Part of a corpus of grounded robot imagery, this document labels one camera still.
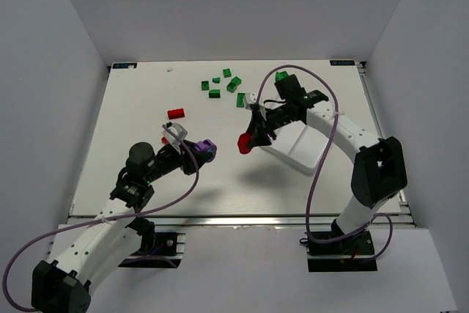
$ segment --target green lego brick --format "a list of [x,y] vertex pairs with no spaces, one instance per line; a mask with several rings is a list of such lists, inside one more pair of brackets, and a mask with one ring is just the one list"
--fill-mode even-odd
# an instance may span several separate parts
[[236,90],[237,84],[234,84],[233,82],[230,82],[228,86],[226,86],[226,89],[233,93]]
[[288,77],[288,73],[286,71],[282,71],[281,73],[276,73],[276,82],[283,80],[286,77]]
[[208,98],[219,98],[220,97],[220,90],[219,89],[211,89],[208,91]]
[[244,93],[238,93],[237,94],[236,107],[244,108]]
[[224,78],[232,77],[232,71],[230,69],[224,69],[223,70],[223,77]]
[[229,82],[228,86],[226,86],[226,89],[228,89],[229,92],[233,93],[236,88],[242,83],[243,81],[239,77],[234,77],[232,80]]
[[232,78],[232,83],[239,86],[243,81],[241,80],[241,78],[235,76],[234,78]]

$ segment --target white table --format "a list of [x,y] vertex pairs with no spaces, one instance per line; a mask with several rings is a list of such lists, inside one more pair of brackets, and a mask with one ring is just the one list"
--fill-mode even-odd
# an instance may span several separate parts
[[[82,229],[57,235],[51,258]],[[429,313],[456,306],[432,237],[398,229],[378,272],[309,273],[301,229],[191,227],[178,269],[116,269],[89,313]],[[380,248],[388,230],[372,229]]]
[[[161,125],[166,112],[184,108],[185,118],[175,120],[189,132],[188,139],[211,139],[218,146],[216,159],[203,167],[199,186],[184,202],[160,212],[165,216],[281,216],[304,214],[311,176],[286,165],[257,148],[249,155],[237,150],[237,138],[245,131],[250,112],[236,107],[236,93],[226,91],[230,68],[243,83],[237,92],[257,92],[265,74],[282,64],[297,64],[313,70],[335,91],[340,110],[363,128],[376,133],[372,113],[357,68],[330,66],[319,61],[230,61],[230,62],[139,62],[134,69],[111,70],[95,134],[75,193],[72,216],[99,213],[125,165],[129,148],[147,141],[155,150],[162,146]],[[296,70],[306,90],[325,88],[314,78]],[[213,77],[221,77],[214,84]],[[221,89],[221,99],[209,99],[201,81]],[[275,96],[274,79],[263,98]],[[340,213],[351,197],[352,164],[337,147],[330,151],[312,203],[315,215]],[[163,205],[183,194],[193,182],[180,171],[157,180],[155,195],[147,209]],[[383,208],[399,213],[398,199]]]

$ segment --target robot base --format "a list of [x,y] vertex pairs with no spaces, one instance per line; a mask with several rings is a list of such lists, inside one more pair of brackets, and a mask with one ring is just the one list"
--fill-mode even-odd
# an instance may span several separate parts
[[[312,232],[318,240],[330,238],[329,232]],[[374,246],[369,231],[364,231],[352,239],[318,245],[308,242],[308,271],[310,273],[345,272],[345,271],[377,271],[373,257]]]

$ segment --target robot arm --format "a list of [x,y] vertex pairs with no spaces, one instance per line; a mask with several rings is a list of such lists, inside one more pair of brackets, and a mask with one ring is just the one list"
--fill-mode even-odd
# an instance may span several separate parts
[[[169,123],[167,128],[181,140],[187,135],[181,125]],[[154,194],[150,183],[178,168],[185,174],[195,172],[193,161],[180,148],[179,142],[169,133],[163,132],[163,135],[169,144],[156,155],[146,142],[130,148],[125,168],[119,173],[116,187],[97,219],[129,216],[103,220],[86,228],[56,259],[36,266],[32,282],[34,308],[44,313],[86,312],[95,290],[125,258],[139,249],[153,246],[154,224],[137,216]],[[210,140],[184,142],[199,168],[214,159],[216,146]]]
[[[282,99],[280,106],[265,108],[256,97],[246,96],[251,122],[238,140],[238,148],[247,154],[253,147],[271,145],[275,130],[294,121],[302,121],[329,137],[334,108],[320,91],[306,92],[295,75],[276,82]],[[352,161],[353,197],[344,212],[333,222],[333,237],[350,233],[367,224],[379,208],[407,185],[402,147],[397,139],[380,139],[339,115],[333,140]]]

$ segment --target red lego brick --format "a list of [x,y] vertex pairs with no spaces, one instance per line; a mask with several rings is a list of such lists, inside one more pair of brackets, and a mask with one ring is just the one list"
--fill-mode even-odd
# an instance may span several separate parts
[[175,110],[168,110],[168,118],[172,119],[179,119],[180,117],[184,117],[184,109],[175,109]]

